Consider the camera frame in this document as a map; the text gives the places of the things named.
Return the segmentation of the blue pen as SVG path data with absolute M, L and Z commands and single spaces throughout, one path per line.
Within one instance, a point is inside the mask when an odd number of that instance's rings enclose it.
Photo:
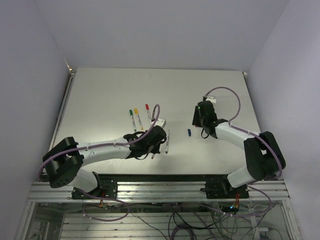
M 170 130 L 167 131 L 167 140 L 165 143 L 165 153 L 169 153 L 169 142 L 170 142 Z

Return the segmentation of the yellow pen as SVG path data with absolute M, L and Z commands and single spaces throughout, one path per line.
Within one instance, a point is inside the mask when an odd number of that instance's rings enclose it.
M 140 129 L 143 131 L 144 130 L 144 127 L 143 127 L 143 124 L 142 124 L 142 121 L 141 121 L 141 118 L 140 118 L 140 115 L 136 115 L 137 119 L 138 119 L 138 122 L 139 122 L 139 126 L 140 126 Z

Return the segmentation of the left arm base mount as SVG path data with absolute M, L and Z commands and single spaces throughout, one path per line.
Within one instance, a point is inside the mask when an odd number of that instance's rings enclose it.
M 88 200 L 109 198 L 116 199 L 118 194 L 118 184 L 107 174 L 90 172 L 80 177 L 75 177 L 75 183 L 71 198 L 73 200 Z

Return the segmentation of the green pen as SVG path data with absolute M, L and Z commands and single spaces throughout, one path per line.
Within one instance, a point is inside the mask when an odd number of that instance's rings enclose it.
M 133 130 L 134 130 L 134 132 L 136 132 L 137 131 L 137 127 L 136 127 L 136 123 L 135 123 L 134 117 L 131 117 L 131 121 L 132 121 L 132 125 L 133 125 Z

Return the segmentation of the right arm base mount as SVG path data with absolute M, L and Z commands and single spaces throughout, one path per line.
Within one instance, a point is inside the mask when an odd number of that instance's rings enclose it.
M 205 185 L 200 191 L 205 193 L 207 199 L 248 199 L 249 192 L 246 185 L 234 188 L 223 174 L 205 175 Z

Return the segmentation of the blue pen cap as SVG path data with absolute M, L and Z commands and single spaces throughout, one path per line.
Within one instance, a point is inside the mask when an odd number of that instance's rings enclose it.
M 191 136 L 192 136 L 191 129 L 188 128 L 188 129 L 187 129 L 187 132 L 188 132 L 188 136 L 191 137 Z

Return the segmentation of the aluminium frame rail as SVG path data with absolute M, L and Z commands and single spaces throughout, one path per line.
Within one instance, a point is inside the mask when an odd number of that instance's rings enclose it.
M 207 198 L 200 191 L 204 182 L 119 182 L 117 199 L 126 203 L 168 203 L 168 202 L 209 202 L 218 201 L 215 196 Z M 35 182 L 30 188 L 28 202 L 35 203 L 96 203 L 97 199 L 73 199 L 73 187 L 51 188 L 48 183 Z M 290 195 L 283 180 L 260 181 L 241 195 L 241 201 L 266 201 L 266 193 L 273 201 L 288 200 Z

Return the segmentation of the red pen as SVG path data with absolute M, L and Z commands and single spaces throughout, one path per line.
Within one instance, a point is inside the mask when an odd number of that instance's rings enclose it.
M 147 112 L 147 116 L 148 116 L 149 122 L 151 123 L 152 122 L 152 116 L 151 116 L 150 110 L 146 110 L 146 112 Z

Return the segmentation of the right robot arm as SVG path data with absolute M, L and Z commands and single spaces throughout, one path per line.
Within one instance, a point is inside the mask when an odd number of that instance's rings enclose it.
M 226 119 L 219 119 L 209 100 L 198 102 L 192 125 L 202 128 L 201 132 L 206 133 L 204 139 L 213 137 L 224 140 L 244 150 L 245 166 L 229 173 L 220 186 L 220 192 L 226 198 L 233 197 L 238 187 L 281 175 L 286 167 L 286 161 L 271 132 L 255 133 L 232 125 Z

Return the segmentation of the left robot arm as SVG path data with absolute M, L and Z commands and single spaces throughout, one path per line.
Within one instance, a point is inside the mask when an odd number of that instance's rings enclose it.
M 143 160 L 148 154 L 158 154 L 166 140 L 165 130 L 158 125 L 110 141 L 80 143 L 66 137 L 42 158 L 38 175 L 46 172 L 51 188 L 70 185 L 96 199 L 102 193 L 101 180 L 96 172 L 84 170 L 84 166 L 106 160 Z

